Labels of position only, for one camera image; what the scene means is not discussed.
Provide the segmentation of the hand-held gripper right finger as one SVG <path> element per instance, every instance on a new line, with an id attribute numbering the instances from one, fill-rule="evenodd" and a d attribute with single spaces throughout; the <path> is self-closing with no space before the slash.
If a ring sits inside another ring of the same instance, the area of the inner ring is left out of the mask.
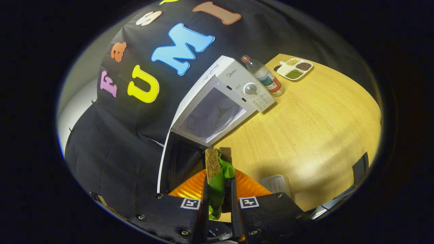
<path id="1" fill-rule="evenodd" d="M 231 181 L 233 234 L 243 244 L 286 244 L 312 224 L 286 193 L 271 193 L 257 181 L 235 170 Z"/>

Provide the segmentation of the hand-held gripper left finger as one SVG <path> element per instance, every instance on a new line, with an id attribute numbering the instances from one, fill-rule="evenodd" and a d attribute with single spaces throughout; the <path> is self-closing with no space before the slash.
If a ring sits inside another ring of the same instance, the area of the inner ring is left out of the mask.
<path id="1" fill-rule="evenodd" d="M 157 193 L 129 222 L 163 244 L 203 244 L 208 232 L 208 199 Z"/>

